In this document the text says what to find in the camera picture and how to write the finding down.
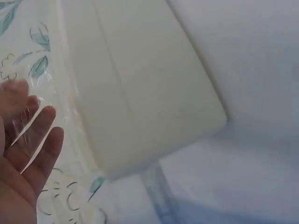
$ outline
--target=clear plastic film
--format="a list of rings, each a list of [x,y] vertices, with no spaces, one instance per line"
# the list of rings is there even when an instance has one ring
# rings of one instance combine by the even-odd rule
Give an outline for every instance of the clear plastic film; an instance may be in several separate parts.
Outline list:
[[[61,47],[53,44],[59,36],[50,28],[57,19],[53,4],[0,1],[0,100],[20,106],[16,114],[1,113],[7,122],[5,151],[19,144],[31,163],[49,131],[62,127],[63,149],[39,196],[38,223],[106,223],[116,217],[110,185],[90,156],[64,60],[53,58],[54,49]]]

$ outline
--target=white surface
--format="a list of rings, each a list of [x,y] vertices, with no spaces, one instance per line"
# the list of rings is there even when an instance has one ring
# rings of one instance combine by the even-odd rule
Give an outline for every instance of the white surface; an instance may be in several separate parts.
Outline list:
[[[298,223],[299,1],[169,2],[231,117],[162,160],[187,223]]]
[[[299,131],[299,1],[169,0],[232,120],[279,137]]]
[[[94,159],[109,177],[136,172],[225,125],[166,2],[75,0],[61,9],[78,108]]]

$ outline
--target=floral pattern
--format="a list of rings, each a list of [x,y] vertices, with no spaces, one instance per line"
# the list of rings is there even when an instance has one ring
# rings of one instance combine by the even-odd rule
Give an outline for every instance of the floral pattern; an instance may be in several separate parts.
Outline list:
[[[0,0],[0,43],[1,39],[8,37],[7,34],[10,34],[9,30],[14,30],[11,25],[15,22],[16,13],[23,1],[29,0]],[[7,52],[6,48],[2,51],[1,57],[3,58],[0,58],[0,78],[2,81],[24,78],[23,76],[39,80],[47,73],[50,66],[48,28],[42,22],[37,22],[36,25],[29,25],[28,27],[27,35],[23,35],[31,43],[28,51],[18,50],[16,52],[9,50]],[[93,212],[94,209],[88,207],[89,202],[99,189],[102,189],[101,187],[106,182],[106,179],[98,176],[92,180],[93,182],[87,183],[86,199],[83,204],[81,202],[78,203],[78,197],[80,196],[79,180],[77,178],[73,179],[73,176],[69,177],[58,168],[53,169],[51,178],[45,185],[37,204],[37,214],[42,217],[43,223],[58,224],[60,223],[59,221],[63,220],[63,223],[83,224],[84,217],[90,216],[88,215],[89,212]],[[107,223],[105,211],[97,208],[97,212],[102,215],[103,223]]]

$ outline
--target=green leaf print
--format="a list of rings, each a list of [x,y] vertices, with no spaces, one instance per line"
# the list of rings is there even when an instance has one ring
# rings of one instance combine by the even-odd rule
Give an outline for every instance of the green leaf print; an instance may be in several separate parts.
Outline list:
[[[104,181],[106,179],[102,176],[100,176],[99,178],[97,178],[96,180],[93,181],[89,191],[90,193],[92,193],[92,195],[90,196],[90,198],[88,199],[88,201],[90,201],[90,199],[92,199],[92,197],[95,195],[95,193],[100,189],[100,187],[103,185]]]
[[[46,51],[50,51],[50,42],[47,26],[43,23],[41,23],[41,25],[44,29],[42,30],[41,28],[39,28],[38,33],[32,33],[32,30],[30,29],[30,37],[35,43],[41,45]]]
[[[0,2],[0,9],[5,8],[6,6],[9,6],[11,4],[14,4],[14,1],[4,1],[4,2]]]
[[[30,76],[32,78],[39,78],[45,71],[47,70],[47,67],[49,65],[47,56],[44,56],[40,59],[38,59],[37,62],[32,66],[30,70]]]
[[[10,24],[14,20],[15,12],[18,9],[18,7],[22,1],[23,0],[17,0],[17,1],[12,1],[12,2],[9,2],[9,1],[8,2],[0,2],[0,9],[3,9],[11,4],[15,4],[9,10],[9,12],[5,15],[5,17],[0,20],[0,36],[2,36],[5,33],[5,31],[7,31],[7,29],[9,28]]]

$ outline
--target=leaf pattern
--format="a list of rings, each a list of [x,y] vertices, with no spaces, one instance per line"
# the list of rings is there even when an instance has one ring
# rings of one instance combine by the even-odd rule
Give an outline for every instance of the leaf pattern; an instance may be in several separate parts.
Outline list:
[[[96,180],[93,181],[89,191],[90,193],[92,193],[92,195],[90,196],[90,198],[88,199],[88,201],[90,201],[92,199],[92,197],[94,196],[94,194],[100,189],[100,187],[103,185],[103,183],[105,182],[105,178],[100,176],[99,178],[97,178]]]
[[[15,60],[15,62],[13,63],[13,65],[20,63],[21,60],[23,60],[24,58],[26,58],[27,56],[29,56],[29,55],[31,55],[31,54],[33,54],[33,52],[28,52],[28,53],[22,54],[21,56],[19,56],[19,57]]]
[[[38,29],[38,33],[32,33],[32,29],[30,29],[30,37],[31,39],[41,45],[46,51],[50,51],[50,42],[49,42],[49,36],[48,36],[48,29],[47,26],[41,23],[41,25],[44,27],[46,34],[42,31],[41,28]]]
[[[45,73],[48,65],[49,62],[47,56],[38,59],[37,62],[35,62],[34,65],[32,66],[29,75],[32,78],[39,78],[43,73]]]
[[[14,1],[4,1],[4,2],[0,2],[0,9],[5,8],[6,6],[9,6],[11,4],[14,4]]]
[[[22,2],[23,0],[18,0],[15,2],[1,2],[0,4],[0,9],[5,8],[8,5],[11,4],[15,4],[11,10],[6,14],[6,16],[4,17],[4,19],[0,20],[0,36],[2,36],[5,31],[7,31],[7,29],[9,28],[10,24],[12,23],[12,21],[14,20],[14,16],[15,16],[15,12],[19,7],[19,4]]]

